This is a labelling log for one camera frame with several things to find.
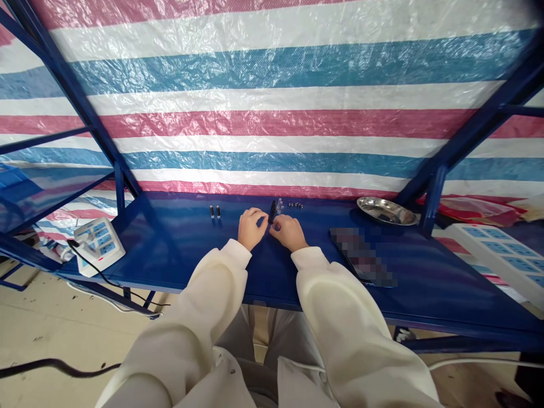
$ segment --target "hand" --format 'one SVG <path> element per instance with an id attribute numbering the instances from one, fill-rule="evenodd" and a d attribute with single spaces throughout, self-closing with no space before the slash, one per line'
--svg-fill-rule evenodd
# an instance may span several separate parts
<path id="1" fill-rule="evenodd" d="M 257 221 L 261 218 L 261 226 L 257 227 Z M 257 245 L 266 232 L 268 226 L 268 214 L 262 212 L 257 208 L 251 208 L 245 210 L 240 215 L 240 225 L 238 226 L 238 242 L 246 247 L 251 252 L 255 245 Z"/>
<path id="2" fill-rule="evenodd" d="M 291 252 L 309 247 L 299 221 L 288 215 L 281 214 L 274 218 L 274 224 L 270 227 L 270 235 Z"/>

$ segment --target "blue tabletop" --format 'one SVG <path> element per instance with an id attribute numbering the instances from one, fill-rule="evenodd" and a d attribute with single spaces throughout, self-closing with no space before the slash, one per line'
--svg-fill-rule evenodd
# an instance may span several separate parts
<path id="1" fill-rule="evenodd" d="M 105 272 L 124 286 L 176 292 L 182 290 L 200 259 L 212 248 L 236 238 L 241 213 L 258 207 L 270 211 L 277 197 L 145 193 L 113 225 L 125 255 Z M 289 209 L 300 202 L 302 210 Z M 210 205 L 221 209 L 211 219 Z M 345 264 L 330 240 L 334 227 L 359 228 L 365 242 L 398 279 L 398 287 L 369 287 L 391 323 L 437 331 L 483 335 L 494 339 L 544 341 L 544 324 L 439 242 L 417 227 L 376 223 L 355 202 L 284 199 L 284 213 L 298 218 L 309 245 L 320 246 L 329 261 Z M 290 254 L 267 232 L 248 265 L 245 303 L 300 307 L 296 269 Z M 66 277 L 100 282 L 78 274 L 72 260 L 59 271 Z"/>

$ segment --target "white coat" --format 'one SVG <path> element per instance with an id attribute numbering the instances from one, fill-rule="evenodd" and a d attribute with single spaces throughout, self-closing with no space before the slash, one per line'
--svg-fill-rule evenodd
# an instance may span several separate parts
<path id="1" fill-rule="evenodd" d="M 175 304 L 136 339 L 96 406 L 254 408 L 238 362 L 214 347 L 240 308 L 250 258 L 232 239 L 204 256 Z M 426 365 L 391 339 L 366 288 L 318 247 L 291 258 L 326 375 L 316 384 L 308 372 L 319 368 L 280 358 L 279 407 L 440 407 Z"/>

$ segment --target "red plastic bag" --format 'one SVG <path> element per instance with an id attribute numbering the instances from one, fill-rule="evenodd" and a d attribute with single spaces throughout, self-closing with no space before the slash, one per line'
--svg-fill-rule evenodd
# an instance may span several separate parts
<path id="1" fill-rule="evenodd" d="M 423 198 L 418 200 L 420 204 L 423 202 Z M 438 211 L 459 221 L 495 227 L 511 227 L 527 212 L 508 204 L 460 195 L 442 197 Z"/>

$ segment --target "blue metal workbench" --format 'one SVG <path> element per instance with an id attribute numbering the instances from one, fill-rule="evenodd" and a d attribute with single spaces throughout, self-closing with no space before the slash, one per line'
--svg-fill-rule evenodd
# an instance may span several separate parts
<path id="1" fill-rule="evenodd" d="M 0 146 L 0 155 L 90 132 L 111 168 L 93 174 L 85 186 L 66 191 L 46 206 L 37 201 L 35 194 L 40 192 L 30 195 L 30 205 L 28 200 L 24 201 L 28 207 L 19 202 L 0 202 L 0 252 L 148 313 L 147 306 L 154 291 L 181 291 L 206 252 L 236 237 L 240 214 L 250 207 L 268 211 L 275 197 L 142 192 L 32 5 L 28 0 L 5 2 L 13 18 L 0 8 L 0 23 L 43 60 L 84 126 Z M 512 115 L 544 116 L 544 108 L 524 106 L 544 86 L 542 35 L 535 37 L 527 55 L 512 76 L 422 165 L 399 193 L 395 201 L 405 206 L 413 205 L 427 193 L 419 226 L 401 228 L 376 224 L 366 219 L 354 202 L 290 199 L 304 204 L 303 210 L 293 212 L 304 228 L 308 243 L 320 246 L 329 261 L 344 262 L 330 241 L 329 229 L 360 228 L 371 249 L 376 251 L 376 257 L 398 279 L 395 288 L 369 288 L 389 323 L 457 334 L 403 342 L 417 352 L 544 351 L 544 324 L 430 237 L 448 172 Z M 90 169 L 78 170 L 91 172 Z M 100 278 L 80 275 L 75 260 L 61 265 L 12 237 L 103 180 L 112 178 L 116 181 L 119 214 L 113 225 L 127 254 L 106 269 L 105 275 L 124 287 L 151 290 L 143 306 L 131 301 L 127 290 L 119 295 L 104 287 Z M 135 197 L 126 208 L 125 187 Z M 210 218 L 210 205 L 221 206 L 221 220 Z M 269 235 L 254 249 L 248 271 L 244 302 L 300 308 L 295 267 L 287 250 Z"/>
<path id="2" fill-rule="evenodd" d="M 274 198 L 143 193 L 113 221 L 127 255 L 106 276 L 123 286 L 179 292 L 211 248 L 236 238 L 244 210 L 267 211 Z M 304 204 L 303 210 L 287 214 L 298 218 L 308 244 L 320 246 L 331 262 L 345 265 L 330 240 L 330 228 L 360 228 L 376 257 L 398 279 L 395 288 L 368 288 L 388 323 L 484 338 L 490 350 L 544 349 L 543 323 L 438 241 L 424 237 L 417 226 L 378 224 L 354 202 L 285 199 L 289 201 Z M 210 205 L 220 206 L 221 219 L 211 219 Z M 253 249 L 248 273 L 245 303 L 300 309 L 290 254 L 268 233 Z M 82 277 L 75 260 L 57 274 L 101 283 L 98 276 Z M 464 348 L 470 342 L 464 338 Z"/>

